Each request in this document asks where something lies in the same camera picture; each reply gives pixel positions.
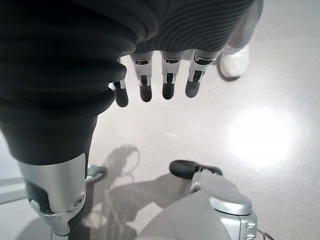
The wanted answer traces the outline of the right robot hand dark palm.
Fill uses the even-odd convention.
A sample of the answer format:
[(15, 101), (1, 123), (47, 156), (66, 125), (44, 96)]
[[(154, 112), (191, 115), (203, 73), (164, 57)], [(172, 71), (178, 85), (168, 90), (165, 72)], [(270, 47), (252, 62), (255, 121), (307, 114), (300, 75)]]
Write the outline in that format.
[[(162, 57), (162, 95), (170, 99), (184, 51), (192, 52), (185, 94), (197, 95), (207, 67), (222, 57), (228, 41), (255, 6), (253, 0), (163, 0), (166, 13), (157, 34), (137, 44), (131, 54), (139, 77), (140, 96), (151, 92), (151, 59)], [(137, 235), (139, 240), (253, 240), (257, 215), (251, 201), (215, 166), (175, 160), (170, 172), (190, 180), (189, 193), (163, 209)]]

